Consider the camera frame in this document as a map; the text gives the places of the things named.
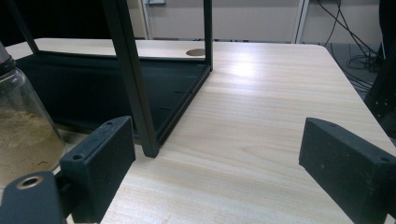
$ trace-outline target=black cable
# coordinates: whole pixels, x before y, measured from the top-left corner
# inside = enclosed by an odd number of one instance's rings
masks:
[[[367,69],[369,72],[378,73],[381,65],[376,63],[377,58],[373,53],[366,49],[363,55],[355,55],[352,57],[351,47],[349,47],[349,60],[346,62],[346,66],[352,69]]]
[[[324,11],[326,11],[331,17],[334,18],[334,21],[335,21],[335,22],[337,22],[338,24],[340,24],[345,30],[347,30],[347,31],[349,32],[349,34],[350,34],[350,35],[352,36],[352,38],[356,41],[356,43],[358,44],[358,46],[361,46],[361,44],[358,43],[358,40],[359,40],[359,42],[361,42],[361,43],[363,44],[364,47],[366,47],[367,49],[370,49],[370,47],[367,46],[357,35],[355,35],[352,31],[349,30],[349,27],[347,26],[347,24],[344,25],[343,23],[341,23],[341,22],[338,20],[338,18],[336,18],[326,7],[324,7],[324,6],[321,4],[321,0],[318,0],[318,4],[320,5],[321,8],[323,8]],[[342,11],[341,11],[341,5],[337,4],[337,6],[338,6],[338,9],[339,9],[339,11],[340,11],[341,17],[343,18],[344,22],[346,22],[345,17],[344,17],[344,14],[343,14]],[[382,59],[382,57],[381,57],[380,55],[378,55],[376,52],[373,51],[373,53],[375,54],[375,56],[377,56],[377,57],[379,57],[379,58]]]
[[[340,15],[341,12],[341,0],[337,1],[337,6],[338,6],[338,11],[337,11],[337,16],[335,17],[338,20],[338,16]],[[335,25],[337,24],[337,21],[334,21],[334,24],[332,25],[332,32],[329,35],[329,38],[327,38],[326,43],[324,44],[324,47],[329,44],[330,39],[332,38],[332,34],[334,33]]]
[[[332,57],[334,58],[334,61],[335,61],[335,62],[337,63],[337,65],[341,68],[341,70],[343,70],[343,72],[347,74],[346,78],[349,79],[349,81],[351,82],[351,84],[352,84],[352,86],[355,88],[355,90],[356,90],[357,92],[361,92],[361,93],[368,93],[369,90],[371,89],[372,84],[367,83],[367,82],[361,80],[360,78],[355,77],[355,76],[353,76],[352,74],[348,73],[348,71],[345,70],[345,69],[341,66],[341,64],[337,61],[337,59],[335,58],[334,51],[333,51],[333,48],[332,48],[332,43],[330,43],[330,49],[331,49]]]

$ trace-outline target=wood grain surface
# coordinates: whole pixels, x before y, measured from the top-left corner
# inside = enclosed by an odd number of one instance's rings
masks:
[[[114,54],[108,40],[37,42]],[[203,46],[137,41],[141,56],[189,57],[187,50]],[[19,58],[25,47],[7,49]],[[214,71],[156,159],[135,146],[136,161],[102,223],[350,223],[298,164],[306,117],[337,123],[396,155],[325,48],[214,43]]]

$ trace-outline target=glass jar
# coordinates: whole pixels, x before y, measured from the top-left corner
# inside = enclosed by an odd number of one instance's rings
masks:
[[[0,71],[5,63],[12,58],[0,62]],[[22,175],[55,169],[65,149],[29,80],[13,64],[0,74],[0,189]]]

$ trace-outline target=sand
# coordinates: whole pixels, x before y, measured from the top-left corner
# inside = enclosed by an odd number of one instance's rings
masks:
[[[45,119],[0,108],[0,188],[22,175],[54,168],[63,154],[63,141]]]

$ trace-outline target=white wall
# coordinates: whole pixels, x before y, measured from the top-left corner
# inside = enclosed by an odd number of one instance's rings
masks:
[[[299,0],[212,0],[215,39],[290,42],[298,18]],[[335,0],[322,0],[336,14]],[[367,44],[381,40],[378,22],[379,0],[342,0],[342,10],[352,32]],[[154,38],[203,38],[203,0],[166,0],[150,5],[150,29]],[[302,41],[325,42],[333,19],[311,0]],[[348,32],[337,25],[333,43],[353,43]]]
[[[215,39],[290,42],[298,0],[213,0]],[[149,9],[151,31],[159,38],[203,38],[201,0],[166,0]]]

